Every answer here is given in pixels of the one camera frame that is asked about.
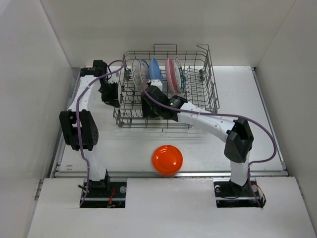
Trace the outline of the white patterned plate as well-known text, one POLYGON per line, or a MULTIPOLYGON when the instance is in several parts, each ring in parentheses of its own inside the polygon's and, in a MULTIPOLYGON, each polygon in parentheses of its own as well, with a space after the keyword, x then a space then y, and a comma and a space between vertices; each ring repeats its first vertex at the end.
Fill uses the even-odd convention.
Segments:
POLYGON ((142 81, 141 74, 140 74, 140 61, 138 59, 134 59, 132 61, 132 79, 137 90, 142 93, 143 89, 146 88, 145 83, 142 81))

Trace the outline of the white plate colourful print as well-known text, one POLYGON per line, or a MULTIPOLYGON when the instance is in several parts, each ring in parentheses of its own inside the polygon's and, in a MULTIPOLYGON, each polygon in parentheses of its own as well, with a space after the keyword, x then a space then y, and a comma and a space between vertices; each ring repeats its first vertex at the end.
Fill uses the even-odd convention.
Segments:
POLYGON ((142 81, 145 83, 149 83, 150 81, 150 72, 149 72, 149 65, 145 60, 140 61, 140 74, 142 81))

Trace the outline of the orange plastic plate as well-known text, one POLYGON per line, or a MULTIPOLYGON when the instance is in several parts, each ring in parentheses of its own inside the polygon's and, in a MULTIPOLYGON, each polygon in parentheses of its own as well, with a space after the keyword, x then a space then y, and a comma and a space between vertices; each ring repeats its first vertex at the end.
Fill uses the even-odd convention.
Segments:
POLYGON ((162 145, 152 155, 154 169, 163 176, 172 176, 179 172, 183 165, 181 151, 173 145, 162 145))

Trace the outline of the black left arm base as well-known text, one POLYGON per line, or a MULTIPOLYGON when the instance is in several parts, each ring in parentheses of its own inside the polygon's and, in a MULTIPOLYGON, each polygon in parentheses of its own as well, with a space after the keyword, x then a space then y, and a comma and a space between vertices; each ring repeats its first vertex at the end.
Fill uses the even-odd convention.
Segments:
POLYGON ((85 196, 86 182, 83 186, 80 208, 125 208, 127 182, 126 181, 89 181, 89 191, 85 196))

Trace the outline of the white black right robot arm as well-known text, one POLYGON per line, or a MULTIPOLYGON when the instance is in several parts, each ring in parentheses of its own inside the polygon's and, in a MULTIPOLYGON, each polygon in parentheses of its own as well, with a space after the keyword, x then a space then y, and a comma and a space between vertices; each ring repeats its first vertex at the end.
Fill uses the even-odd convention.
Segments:
POLYGON ((254 137, 246 119, 213 115, 180 96, 168 98, 157 86, 144 89, 141 96, 157 116, 193 126, 224 142, 224 155, 231 168, 229 189, 235 195, 247 190, 249 152, 254 137))

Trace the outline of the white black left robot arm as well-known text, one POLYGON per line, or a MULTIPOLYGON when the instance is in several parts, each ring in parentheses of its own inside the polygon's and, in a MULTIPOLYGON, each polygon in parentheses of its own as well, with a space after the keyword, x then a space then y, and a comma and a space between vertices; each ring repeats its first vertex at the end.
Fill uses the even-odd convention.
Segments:
POLYGON ((113 74, 118 75, 118 70, 111 72, 103 60, 94 60, 91 67, 82 68, 74 100, 59 114, 66 145, 78 151, 87 165, 87 182, 83 189, 94 189, 101 197, 110 193, 111 185, 106 168, 92 153, 99 140, 99 131, 90 108, 98 95, 106 105, 119 107, 118 83, 111 80, 113 74))

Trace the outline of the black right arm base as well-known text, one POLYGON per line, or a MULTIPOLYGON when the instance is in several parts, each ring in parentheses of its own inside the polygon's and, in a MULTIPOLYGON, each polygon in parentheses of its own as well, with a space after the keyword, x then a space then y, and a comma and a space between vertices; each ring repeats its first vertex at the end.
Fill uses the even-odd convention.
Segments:
POLYGON ((263 208, 266 197, 255 180, 251 186, 246 182, 238 186, 231 181, 214 181, 215 202, 217 208, 263 208))

